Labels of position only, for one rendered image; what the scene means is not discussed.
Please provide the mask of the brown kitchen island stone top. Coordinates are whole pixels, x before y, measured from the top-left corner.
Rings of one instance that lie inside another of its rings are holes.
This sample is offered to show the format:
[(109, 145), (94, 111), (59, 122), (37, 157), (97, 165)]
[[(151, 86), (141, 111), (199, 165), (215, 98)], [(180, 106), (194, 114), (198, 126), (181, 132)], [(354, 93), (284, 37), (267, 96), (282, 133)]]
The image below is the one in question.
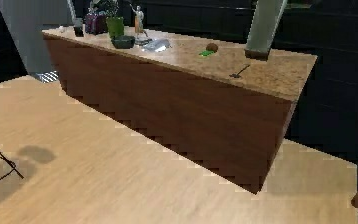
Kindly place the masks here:
[[(151, 31), (171, 47), (116, 49), (108, 35), (76, 37), (72, 28), (43, 38), (70, 97), (170, 148), (243, 189), (261, 190), (316, 62), (273, 50), (246, 58), (241, 44)], [(229, 77), (245, 64), (241, 78)]]

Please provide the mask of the silver shiny dish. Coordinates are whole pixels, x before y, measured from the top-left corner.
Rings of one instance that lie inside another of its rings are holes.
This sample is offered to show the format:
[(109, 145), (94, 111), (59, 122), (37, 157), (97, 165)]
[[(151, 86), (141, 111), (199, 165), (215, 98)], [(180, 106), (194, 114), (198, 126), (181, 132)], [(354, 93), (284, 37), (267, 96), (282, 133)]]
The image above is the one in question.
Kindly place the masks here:
[(170, 47), (171, 44), (168, 39), (156, 39), (144, 45), (142, 49), (149, 52), (162, 52)]

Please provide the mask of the house plant green pot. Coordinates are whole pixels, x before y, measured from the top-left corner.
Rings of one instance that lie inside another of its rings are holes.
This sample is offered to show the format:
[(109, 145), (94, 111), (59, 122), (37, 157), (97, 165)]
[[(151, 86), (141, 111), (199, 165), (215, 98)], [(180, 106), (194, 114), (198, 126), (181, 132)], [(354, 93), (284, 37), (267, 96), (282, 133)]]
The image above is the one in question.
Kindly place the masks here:
[(108, 34), (115, 38), (124, 34), (123, 0), (92, 0), (93, 7), (106, 17)]

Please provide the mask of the dark green bowl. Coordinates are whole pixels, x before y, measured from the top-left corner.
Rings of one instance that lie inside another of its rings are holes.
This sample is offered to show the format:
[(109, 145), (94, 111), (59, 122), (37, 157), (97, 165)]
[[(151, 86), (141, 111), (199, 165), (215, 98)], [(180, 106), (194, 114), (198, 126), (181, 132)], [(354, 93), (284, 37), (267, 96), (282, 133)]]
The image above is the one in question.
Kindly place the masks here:
[(134, 47), (135, 37), (128, 35), (113, 37), (111, 43), (116, 49), (131, 49)]

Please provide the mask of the purple box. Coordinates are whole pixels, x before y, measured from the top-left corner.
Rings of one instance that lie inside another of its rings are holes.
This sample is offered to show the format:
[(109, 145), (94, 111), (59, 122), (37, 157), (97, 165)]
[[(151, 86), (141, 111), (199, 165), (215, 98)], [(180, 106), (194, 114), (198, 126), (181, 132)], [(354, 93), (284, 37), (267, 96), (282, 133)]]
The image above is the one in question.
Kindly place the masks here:
[(106, 16), (103, 13), (90, 12), (85, 16), (85, 32), (98, 35), (107, 32)]

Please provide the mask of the silver figurine statue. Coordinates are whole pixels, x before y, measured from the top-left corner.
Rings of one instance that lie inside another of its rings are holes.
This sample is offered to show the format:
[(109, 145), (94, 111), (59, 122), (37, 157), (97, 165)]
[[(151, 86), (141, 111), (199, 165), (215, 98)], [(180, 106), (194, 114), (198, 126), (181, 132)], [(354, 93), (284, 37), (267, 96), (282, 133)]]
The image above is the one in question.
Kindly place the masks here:
[(146, 45), (151, 41), (151, 38), (144, 30), (144, 26), (143, 26), (144, 13), (139, 5), (137, 5), (136, 7), (131, 6), (131, 9), (135, 14), (134, 17), (135, 44), (139, 46)]

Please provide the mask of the grey fridge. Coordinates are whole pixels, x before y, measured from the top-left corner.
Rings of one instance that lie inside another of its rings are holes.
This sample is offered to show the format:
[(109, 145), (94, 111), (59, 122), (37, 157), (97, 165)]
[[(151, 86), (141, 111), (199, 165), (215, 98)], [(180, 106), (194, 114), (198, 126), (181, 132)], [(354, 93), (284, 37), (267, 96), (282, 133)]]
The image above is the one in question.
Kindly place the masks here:
[(0, 0), (0, 12), (27, 73), (43, 83), (57, 81), (42, 30), (72, 24), (67, 0)]

